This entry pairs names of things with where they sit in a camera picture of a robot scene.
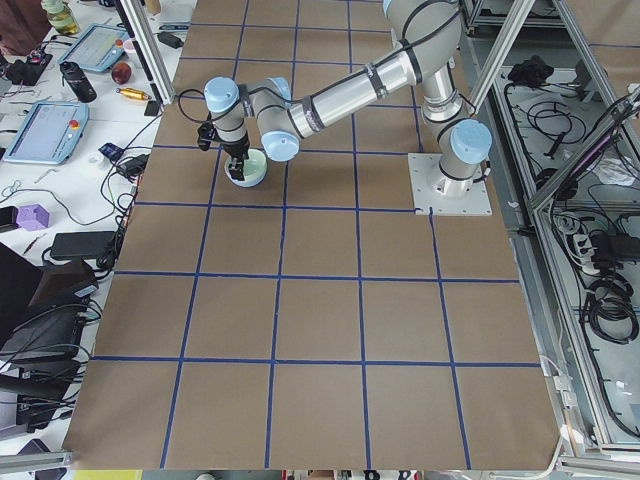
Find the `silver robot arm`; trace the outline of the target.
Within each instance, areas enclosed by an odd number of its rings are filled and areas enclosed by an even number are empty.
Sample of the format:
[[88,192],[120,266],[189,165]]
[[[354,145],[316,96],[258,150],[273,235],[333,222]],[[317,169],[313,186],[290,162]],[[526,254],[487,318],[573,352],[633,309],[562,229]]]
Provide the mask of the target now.
[[245,126],[256,120],[266,156],[278,162],[293,159],[302,140],[320,133],[362,108],[406,86],[422,88],[422,118],[441,150],[427,175],[430,189],[446,199],[463,198],[481,182],[477,172],[492,144],[489,129],[463,110],[449,61],[461,36],[455,1],[386,1],[383,11],[397,40],[381,58],[324,87],[294,99],[283,77],[238,84],[228,77],[209,80],[203,91],[208,108],[200,124],[198,146],[219,144],[227,153],[229,176],[246,179],[244,165],[250,141]]

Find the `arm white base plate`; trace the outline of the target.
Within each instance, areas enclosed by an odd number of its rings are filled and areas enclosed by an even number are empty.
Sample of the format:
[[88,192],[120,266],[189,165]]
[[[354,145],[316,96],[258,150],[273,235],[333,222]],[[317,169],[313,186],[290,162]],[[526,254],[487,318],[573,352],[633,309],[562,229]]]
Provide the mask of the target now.
[[478,175],[453,180],[440,169],[441,154],[409,153],[414,213],[436,216],[491,216],[492,208],[484,181]]

